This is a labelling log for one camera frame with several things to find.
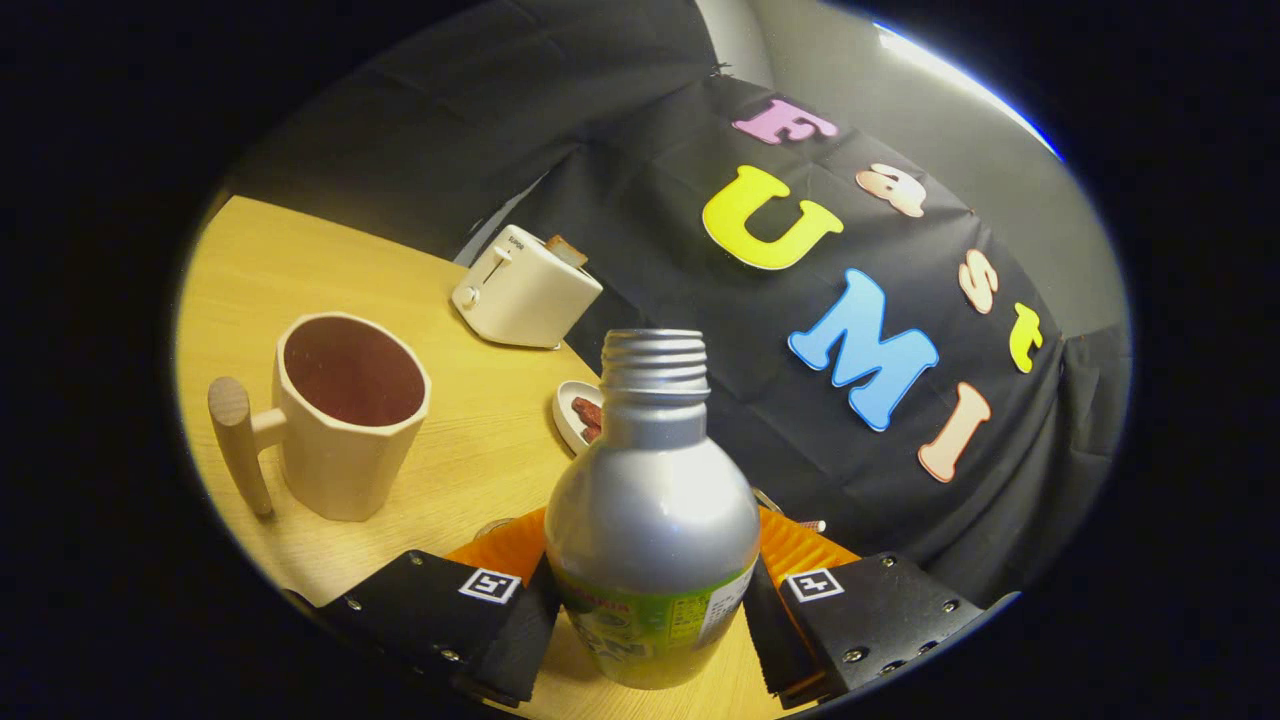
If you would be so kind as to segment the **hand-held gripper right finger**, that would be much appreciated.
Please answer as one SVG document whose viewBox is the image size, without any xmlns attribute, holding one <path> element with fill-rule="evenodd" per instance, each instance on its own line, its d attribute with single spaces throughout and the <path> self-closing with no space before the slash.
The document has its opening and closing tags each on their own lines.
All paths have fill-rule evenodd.
<svg viewBox="0 0 1280 720">
<path fill-rule="evenodd" d="M 941 656 L 1020 598 L 980 607 L 905 555 L 856 556 L 759 509 L 742 607 L 767 692 L 786 710 L 852 701 Z"/>
</svg>

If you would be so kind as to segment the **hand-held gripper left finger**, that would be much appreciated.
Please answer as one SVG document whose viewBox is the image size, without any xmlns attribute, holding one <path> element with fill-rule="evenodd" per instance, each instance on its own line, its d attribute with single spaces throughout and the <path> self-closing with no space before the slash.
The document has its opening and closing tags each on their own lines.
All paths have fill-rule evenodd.
<svg viewBox="0 0 1280 720">
<path fill-rule="evenodd" d="M 328 603 L 287 594 L 361 650 L 516 708 L 532 697 L 561 611 L 545 514 L 513 518 L 444 556 L 406 551 Z"/>
</svg>

